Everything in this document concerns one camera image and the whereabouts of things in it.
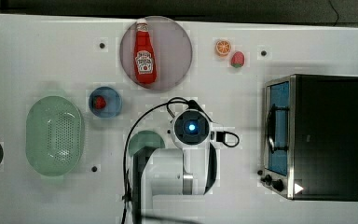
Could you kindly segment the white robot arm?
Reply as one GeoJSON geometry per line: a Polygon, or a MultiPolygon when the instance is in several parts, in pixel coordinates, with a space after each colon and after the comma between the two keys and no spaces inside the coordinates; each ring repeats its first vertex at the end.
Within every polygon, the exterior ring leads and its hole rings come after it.
{"type": "Polygon", "coordinates": [[[204,195],[213,187],[218,170],[216,131],[199,108],[172,119],[173,148],[141,147],[130,168],[132,224],[157,224],[153,198],[157,195],[204,195]]]}

